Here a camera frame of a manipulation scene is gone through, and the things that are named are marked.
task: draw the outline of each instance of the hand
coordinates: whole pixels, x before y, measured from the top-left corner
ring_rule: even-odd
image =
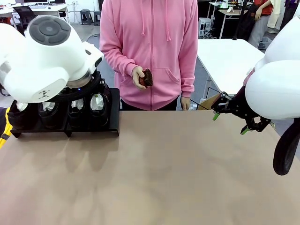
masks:
[[[181,102],[181,108],[184,111],[187,111],[191,106],[191,100],[189,97],[181,97],[180,102]]]
[[[143,78],[145,77],[145,74],[143,73],[143,68],[137,66],[132,70],[133,84],[140,90],[146,90],[146,87],[140,84],[139,77]]]
[[[255,14],[255,21],[258,21],[259,18],[261,18],[262,12],[263,12],[263,9],[259,7]]]

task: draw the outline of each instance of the pink hoodie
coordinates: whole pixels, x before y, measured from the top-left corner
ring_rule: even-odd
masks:
[[[116,72],[124,102],[159,109],[194,89],[198,40],[197,0],[105,0],[100,50]],[[133,84],[136,66],[150,69],[153,87]]]

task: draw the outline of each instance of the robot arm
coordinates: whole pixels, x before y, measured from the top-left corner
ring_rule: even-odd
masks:
[[[286,175],[300,139],[300,17],[292,19],[270,44],[263,59],[251,69],[236,95],[225,92],[212,105],[220,113],[245,119],[241,134],[262,132],[271,120],[294,119],[281,136],[274,154],[277,174]]]
[[[0,83],[17,101],[39,103],[66,86],[88,84],[104,58],[94,45],[82,43],[75,30],[55,16],[37,17],[25,38],[0,24]]]

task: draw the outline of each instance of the keyboard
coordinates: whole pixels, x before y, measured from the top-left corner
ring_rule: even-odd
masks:
[[[30,8],[47,8],[47,6],[29,6]]]

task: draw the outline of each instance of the gray pants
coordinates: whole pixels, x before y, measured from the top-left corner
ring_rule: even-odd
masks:
[[[258,21],[256,21],[254,28],[250,34],[248,42],[255,48],[258,48],[259,43],[262,41],[265,32],[268,30],[268,22],[270,15],[261,16]]]

